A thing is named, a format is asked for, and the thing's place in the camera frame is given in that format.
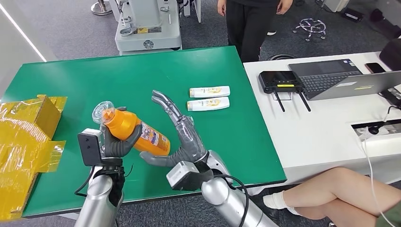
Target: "black pants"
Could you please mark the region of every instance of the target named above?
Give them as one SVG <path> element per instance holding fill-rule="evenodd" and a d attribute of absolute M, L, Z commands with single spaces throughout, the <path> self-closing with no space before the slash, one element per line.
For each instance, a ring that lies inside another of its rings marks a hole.
<path fill-rule="evenodd" d="M 227 0 L 228 45 L 234 45 L 242 62 L 259 61 L 261 46 L 276 14 L 276 7 L 252 7 Z"/>

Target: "green tabletop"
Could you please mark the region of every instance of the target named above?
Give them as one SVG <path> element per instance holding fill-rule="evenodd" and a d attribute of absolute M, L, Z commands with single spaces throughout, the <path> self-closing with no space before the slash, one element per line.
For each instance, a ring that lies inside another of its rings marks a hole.
<path fill-rule="evenodd" d="M 229 108 L 187 111 L 189 88 L 225 85 L 231 88 Z M 57 171 L 39 175 L 23 216 L 82 206 L 84 198 L 74 191 L 90 168 L 83 165 L 77 134 L 85 128 L 99 128 L 91 114 L 102 101 L 128 107 L 166 135 L 174 152 L 179 147 L 177 132 L 163 109 L 150 100 L 153 89 L 168 95 L 183 114 L 193 117 L 205 147 L 220 154 L 232 176 L 244 184 L 286 180 L 234 47 L 30 63 L 19 69 L 2 101 L 25 100 L 37 94 L 67 96 L 53 138 L 67 143 Z M 123 161 L 126 169 L 133 165 L 125 181 L 125 202 L 191 193 L 173 191 L 166 180 L 170 168 L 147 165 L 134 149 Z"/>

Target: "black bag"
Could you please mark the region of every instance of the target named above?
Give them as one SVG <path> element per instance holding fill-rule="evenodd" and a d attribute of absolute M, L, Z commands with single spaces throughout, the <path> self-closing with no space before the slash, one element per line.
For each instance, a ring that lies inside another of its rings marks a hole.
<path fill-rule="evenodd" d="M 401 70 L 401 39 L 391 40 L 379 57 L 391 70 Z"/>

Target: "person's leg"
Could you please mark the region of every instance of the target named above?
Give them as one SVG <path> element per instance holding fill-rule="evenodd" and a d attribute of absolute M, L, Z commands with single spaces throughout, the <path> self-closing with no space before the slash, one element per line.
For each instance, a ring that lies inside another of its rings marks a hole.
<path fill-rule="evenodd" d="M 242 62 L 259 61 L 261 46 L 276 14 L 276 7 L 245 7 L 245 33 L 242 40 Z"/>
<path fill-rule="evenodd" d="M 401 201 L 401 190 L 376 180 L 374 186 L 383 212 Z M 336 198 L 376 217 L 380 214 L 372 196 L 370 178 L 345 168 L 331 169 L 283 192 L 289 207 L 316 207 Z"/>
<path fill-rule="evenodd" d="M 374 227 L 377 220 L 375 216 L 339 199 L 319 208 L 337 227 Z"/>
<path fill-rule="evenodd" d="M 241 57 L 242 39 L 244 38 L 245 16 L 244 5 L 233 0 L 226 2 L 226 23 L 228 45 L 234 45 Z"/>
<path fill-rule="evenodd" d="M 320 220 L 326 217 L 320 206 L 318 207 L 295 207 L 295 211 L 302 217 Z"/>

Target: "smartphone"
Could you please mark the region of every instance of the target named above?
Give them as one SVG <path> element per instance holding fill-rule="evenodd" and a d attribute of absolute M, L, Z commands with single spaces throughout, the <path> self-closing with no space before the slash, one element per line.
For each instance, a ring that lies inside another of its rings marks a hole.
<path fill-rule="evenodd" d="M 381 72 L 386 72 L 379 63 L 367 63 L 365 64 L 366 68 L 371 72 L 371 73 L 381 73 Z"/>

